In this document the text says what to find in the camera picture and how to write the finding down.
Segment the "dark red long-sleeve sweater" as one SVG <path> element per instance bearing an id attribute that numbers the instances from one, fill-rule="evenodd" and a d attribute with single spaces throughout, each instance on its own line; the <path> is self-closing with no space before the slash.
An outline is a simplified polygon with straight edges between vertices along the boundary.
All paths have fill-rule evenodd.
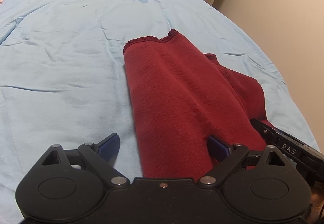
<path id="1" fill-rule="evenodd" d="M 200 178 L 213 167 L 210 135 L 265 148 L 250 122 L 267 122 L 256 79 L 220 65 L 176 30 L 128 41 L 124 60 L 144 177 Z"/>

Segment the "light blue cartoon bed quilt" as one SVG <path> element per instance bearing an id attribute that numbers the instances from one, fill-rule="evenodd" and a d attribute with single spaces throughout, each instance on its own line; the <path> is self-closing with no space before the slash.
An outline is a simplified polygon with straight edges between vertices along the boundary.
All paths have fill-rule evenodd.
<path id="1" fill-rule="evenodd" d="M 275 65 L 203 0 L 1 0 L 1 223 L 22 221 L 15 190 L 52 144 L 74 149 L 117 133 L 116 169 L 142 176 L 123 48 L 173 29 L 255 78 L 270 122 L 317 148 Z"/>

